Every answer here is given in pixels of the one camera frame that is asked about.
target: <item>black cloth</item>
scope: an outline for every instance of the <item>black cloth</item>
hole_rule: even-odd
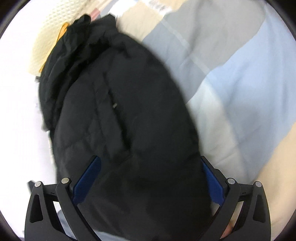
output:
[[[167,70],[113,16],[69,26],[39,98],[58,181],[102,159],[79,205],[93,229],[132,241],[197,239],[211,214],[195,127]]]

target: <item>yellow fabric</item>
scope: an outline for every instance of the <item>yellow fabric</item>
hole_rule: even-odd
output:
[[[56,42],[54,43],[54,45],[50,48],[50,50],[49,50],[49,52],[48,52],[48,54],[47,54],[47,57],[50,55],[50,53],[51,53],[51,51],[53,50],[53,48],[55,47],[57,41],[58,41],[61,37],[63,37],[63,35],[64,35],[65,32],[67,31],[67,27],[68,27],[69,25],[70,25],[69,23],[64,23],[64,24],[62,25],[61,30],[59,31],[59,35],[57,36],[57,40],[56,40]],[[39,70],[39,73],[42,72],[42,70],[43,70],[43,68],[44,68],[44,65],[45,65],[45,62],[42,64],[42,66],[41,66],[41,68],[40,68],[40,70]]]

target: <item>gray fabric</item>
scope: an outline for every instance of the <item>gray fabric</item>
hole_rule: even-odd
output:
[[[186,46],[162,23],[144,38],[143,44],[150,47],[165,63],[173,79],[177,80],[176,83],[181,89],[185,102],[188,102],[205,78],[205,74],[190,58]]]
[[[261,1],[188,0],[143,43],[165,62],[188,101],[205,75],[250,40],[264,19]]]

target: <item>white sheet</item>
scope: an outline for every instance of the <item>white sheet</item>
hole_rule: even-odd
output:
[[[38,84],[26,72],[46,0],[31,0],[0,39],[0,210],[14,232],[23,237],[30,193],[27,182],[55,182],[47,133],[41,130]]]

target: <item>beige fabric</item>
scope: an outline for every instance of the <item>beige fabric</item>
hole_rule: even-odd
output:
[[[186,0],[161,0],[159,3],[177,10]],[[117,19],[117,28],[141,42],[162,20],[163,15],[157,10],[139,1]]]
[[[275,239],[296,209],[296,123],[258,176],[263,184]]]
[[[94,8],[103,9],[111,0],[60,0],[52,1],[52,10],[45,17],[42,27],[33,45],[28,66],[30,74],[39,76],[39,70],[54,46],[59,31],[65,22],[73,23],[83,14],[89,14]]]

